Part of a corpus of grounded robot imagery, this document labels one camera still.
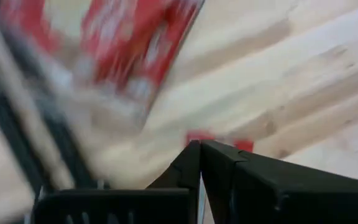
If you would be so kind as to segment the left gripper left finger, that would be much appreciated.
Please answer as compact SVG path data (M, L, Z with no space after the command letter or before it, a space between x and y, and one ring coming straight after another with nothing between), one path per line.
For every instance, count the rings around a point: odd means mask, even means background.
M196 224L198 141L190 142L146 189L73 189L37 202L32 224Z

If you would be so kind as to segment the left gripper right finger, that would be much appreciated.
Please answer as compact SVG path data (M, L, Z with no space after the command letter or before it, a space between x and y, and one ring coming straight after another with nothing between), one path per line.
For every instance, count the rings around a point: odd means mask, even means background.
M215 224L358 224L358 180L201 143Z

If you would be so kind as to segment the black aluminium table frame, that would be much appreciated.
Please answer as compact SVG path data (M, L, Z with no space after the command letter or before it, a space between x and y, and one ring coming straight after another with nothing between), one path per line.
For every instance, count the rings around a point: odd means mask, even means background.
M29 48L13 38L0 20L0 130L36 195L58 190L37 145L38 131L44 128L53 142L76 189L104 189L80 152L80 145L67 123L56 96Z

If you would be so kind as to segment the red popcorn bag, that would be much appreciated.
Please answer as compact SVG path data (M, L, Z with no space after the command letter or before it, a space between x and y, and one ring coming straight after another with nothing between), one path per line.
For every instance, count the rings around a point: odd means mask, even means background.
M189 142L191 142L193 140L197 140L197 141L213 140L213 141L217 141L217 142L220 142L223 144L234 146L240 150L247 151L247 152L253 152L253 148L254 148L253 141L250 141L247 139L242 139L242 138L232 138L229 136L213 134L210 132L200 131L200 130L187 132L186 143L188 144Z
M0 0L57 91L141 125L204 0Z

